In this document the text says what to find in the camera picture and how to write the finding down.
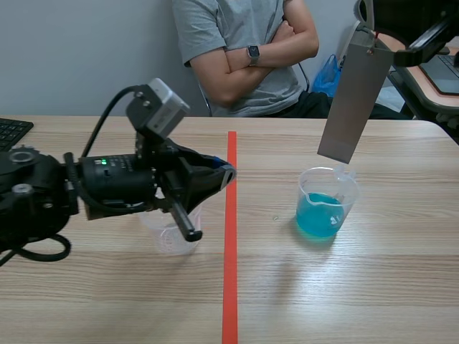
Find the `clear plastic beaker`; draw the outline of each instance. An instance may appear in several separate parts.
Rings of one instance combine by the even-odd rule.
[[[193,210],[189,219],[196,230],[201,230],[202,206]],[[160,253],[171,256],[190,254],[199,242],[188,242],[180,232],[172,215],[164,214],[160,210],[138,215],[142,224],[153,234],[156,248]]]
[[[301,230],[317,237],[332,237],[344,223],[360,196],[355,172],[344,167],[317,167],[299,179],[296,221]]]

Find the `blue plastic bag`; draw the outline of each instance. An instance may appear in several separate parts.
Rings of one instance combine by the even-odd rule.
[[[328,61],[318,73],[313,85],[313,92],[323,92],[329,97],[334,97],[338,89],[341,70],[338,66],[336,55],[331,55]]]

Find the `wood grain tabletop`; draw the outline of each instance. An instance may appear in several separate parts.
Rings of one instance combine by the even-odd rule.
[[[61,159],[97,121],[20,118],[35,123],[23,142]],[[311,242],[295,229],[297,180],[337,166],[316,154],[324,125],[187,118],[172,135],[226,158],[237,131],[239,343],[457,344],[459,147],[432,123],[369,121],[349,166],[362,197],[334,241]],[[127,119],[111,118],[92,154],[133,144]],[[75,216],[66,260],[0,269],[0,343],[221,343],[224,194],[205,202],[185,257],[157,253],[137,216]]]

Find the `gray t-shirt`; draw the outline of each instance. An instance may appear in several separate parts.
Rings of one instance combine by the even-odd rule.
[[[269,44],[283,20],[284,0],[174,0],[183,62],[224,47]],[[216,116],[272,115],[297,103],[303,89],[291,67],[273,70],[230,109],[212,104]]]

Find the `sleeve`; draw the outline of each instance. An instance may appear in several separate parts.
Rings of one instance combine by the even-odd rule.
[[[189,67],[189,61],[199,55],[226,47],[217,26],[215,0],[174,0],[173,8],[185,66]]]

